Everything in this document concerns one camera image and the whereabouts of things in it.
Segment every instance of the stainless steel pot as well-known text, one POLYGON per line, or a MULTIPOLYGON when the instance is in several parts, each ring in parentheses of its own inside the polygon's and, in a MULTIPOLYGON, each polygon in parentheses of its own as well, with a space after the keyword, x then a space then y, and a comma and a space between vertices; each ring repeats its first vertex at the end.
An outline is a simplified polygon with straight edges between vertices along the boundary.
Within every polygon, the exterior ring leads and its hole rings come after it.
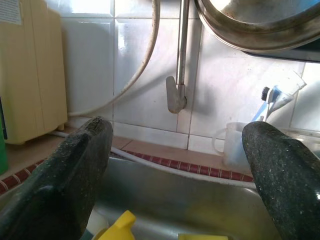
POLYGON ((202 23, 236 49, 274 52, 320 38, 320 0, 195 0, 202 23))

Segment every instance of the backsplash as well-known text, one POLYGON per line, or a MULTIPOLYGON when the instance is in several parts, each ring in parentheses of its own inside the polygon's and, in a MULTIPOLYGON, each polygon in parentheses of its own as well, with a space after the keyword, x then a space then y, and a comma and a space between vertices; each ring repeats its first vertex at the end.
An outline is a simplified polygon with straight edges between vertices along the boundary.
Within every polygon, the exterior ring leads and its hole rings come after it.
MULTIPOLYGON (((62 17, 68 111, 100 105, 121 91, 144 57, 151 33, 150 0, 47 0, 62 17)), ((250 122, 261 91, 297 73, 307 82, 295 101, 271 115, 276 127, 320 131, 316 63, 249 56, 214 38, 193 1, 185 73, 187 106, 167 109, 166 77, 176 76, 179 0, 161 1, 158 39, 135 85, 113 107, 100 109, 120 137, 215 154, 211 137, 229 122, 250 122)), ((79 126, 86 118, 71 118, 79 126)), ((223 146, 223 137, 216 142, 223 146)))

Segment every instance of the white hose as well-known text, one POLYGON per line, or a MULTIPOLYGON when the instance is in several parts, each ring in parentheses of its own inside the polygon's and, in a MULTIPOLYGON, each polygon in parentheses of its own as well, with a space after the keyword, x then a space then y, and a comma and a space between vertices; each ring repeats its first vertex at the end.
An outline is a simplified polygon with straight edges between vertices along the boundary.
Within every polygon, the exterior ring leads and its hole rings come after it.
POLYGON ((138 68, 138 70, 135 72, 132 78, 128 81, 128 83, 124 86, 124 88, 117 95, 115 95, 110 101, 102 103, 99 106, 95 106, 87 110, 68 112, 68 115, 70 117, 87 115, 101 108, 111 106, 119 98, 121 98, 122 95, 125 94, 125 92, 127 92, 132 87, 133 84, 135 84, 135 82, 139 79, 141 74, 146 69, 146 66, 148 65, 148 62, 152 56, 152 53, 156 45, 157 37, 158 37, 159 25, 160 25, 160 0, 152 0, 152 32, 150 35, 147 50, 146 50, 144 59, 141 63, 141 66, 138 68))
MULTIPOLYGON (((60 132, 60 131, 52 131, 49 134, 59 136, 66 138, 69 134, 65 132, 60 132)), ((237 187, 243 187, 243 188, 248 188, 248 189, 256 189, 256 185, 253 182, 245 182, 245 181, 237 181, 237 180, 230 180, 230 179, 224 179, 220 177, 212 177, 212 176, 207 176, 207 175, 201 175, 201 174, 196 174, 192 172, 186 172, 178 169, 174 169, 168 166, 163 166, 151 161, 147 161, 145 159, 142 159, 140 157, 134 156, 130 153, 127 153, 125 151, 122 151, 120 149, 117 149, 115 147, 111 147, 111 152, 114 154, 117 154, 121 157, 124 157, 126 159, 129 159, 133 162, 145 165, 147 167, 157 169, 160 171, 164 171, 167 173, 179 175, 185 178, 191 178, 195 180, 200 180, 200 181, 207 181, 207 182, 212 182, 212 183, 219 183, 219 184, 225 184, 225 185, 232 185, 232 186, 237 186, 237 187)))

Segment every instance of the kitchen sink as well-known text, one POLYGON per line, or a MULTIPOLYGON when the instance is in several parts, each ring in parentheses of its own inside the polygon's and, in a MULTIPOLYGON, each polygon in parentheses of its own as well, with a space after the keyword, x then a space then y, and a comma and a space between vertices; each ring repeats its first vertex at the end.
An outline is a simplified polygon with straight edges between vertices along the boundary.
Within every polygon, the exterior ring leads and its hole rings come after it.
MULTIPOLYGON (((14 190, 0 198, 0 209, 14 190)), ((126 210, 137 218, 136 240, 177 240, 179 233, 230 240, 281 240, 255 190, 156 170, 111 157, 95 210, 110 224, 126 210)))

